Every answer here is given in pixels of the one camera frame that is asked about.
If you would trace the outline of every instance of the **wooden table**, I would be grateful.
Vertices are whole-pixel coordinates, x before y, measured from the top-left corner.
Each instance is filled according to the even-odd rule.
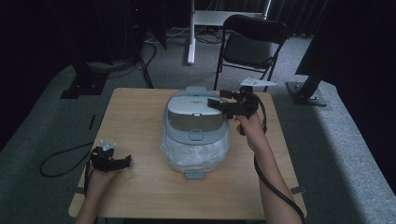
[[[131,168],[113,180],[99,207],[99,217],[264,219],[259,178],[246,137],[230,120],[232,145],[225,160],[204,179],[189,180],[173,170],[160,150],[163,109],[176,90],[116,89],[94,145],[117,143],[114,158],[133,157]],[[257,93],[265,104],[267,137],[286,183],[298,187],[272,97]],[[83,187],[84,175],[78,186]],[[301,194],[294,195],[306,214]],[[84,195],[76,193],[69,214],[76,217]]]

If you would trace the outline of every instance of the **black curtain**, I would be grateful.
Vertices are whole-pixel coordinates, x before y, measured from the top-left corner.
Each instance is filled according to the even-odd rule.
[[[268,0],[219,0],[196,1],[196,7],[210,10],[263,12]],[[292,35],[314,35],[323,15],[332,0],[272,0],[268,20],[281,21],[290,29]]]
[[[395,52],[395,1],[334,0],[296,72],[336,86],[394,192]]]

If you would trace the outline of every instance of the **dark background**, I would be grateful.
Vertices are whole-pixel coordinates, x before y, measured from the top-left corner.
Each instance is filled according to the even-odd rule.
[[[63,8],[72,11],[65,12],[70,23],[69,27],[63,28],[73,31],[69,37],[82,60],[111,63],[119,57],[134,54],[125,52],[120,55],[121,46],[117,45],[123,41],[119,40],[122,38],[119,33],[125,26],[124,16],[131,16],[131,22],[137,22],[132,13],[116,13],[118,17],[107,15],[114,22],[104,38],[106,28],[98,23],[97,11],[93,7],[101,1],[51,2],[64,4]],[[115,2],[120,6],[122,1]],[[287,8],[292,8],[295,2],[318,4],[318,1],[309,0],[274,2],[270,19],[284,21],[297,35],[300,35],[298,26],[290,21],[309,22],[313,19],[290,17],[294,12],[289,10],[288,13]],[[0,4],[0,148],[3,148],[51,79],[72,63],[71,55],[75,51],[64,42],[63,29],[47,1],[7,0]],[[321,10],[327,11],[326,17],[319,28],[310,26],[312,32],[306,35],[315,34],[315,37],[297,73],[315,76],[324,72],[324,80],[337,87],[376,162],[395,190],[395,3],[334,0],[329,8],[313,11]],[[188,26],[189,12],[190,1],[165,1],[165,27]]]

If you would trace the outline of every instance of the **chair seat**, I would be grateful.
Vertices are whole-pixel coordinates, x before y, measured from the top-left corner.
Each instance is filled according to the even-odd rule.
[[[224,50],[224,60],[256,68],[268,68],[272,63],[272,43],[256,41],[242,35],[230,35]]]

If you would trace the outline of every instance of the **hand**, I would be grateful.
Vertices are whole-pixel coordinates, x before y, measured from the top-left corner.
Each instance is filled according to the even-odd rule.
[[[262,123],[257,112],[251,115],[249,119],[246,116],[236,116],[235,119],[240,122],[236,130],[240,132],[241,126],[244,128],[247,143],[255,153],[266,146],[266,137],[262,130]]]

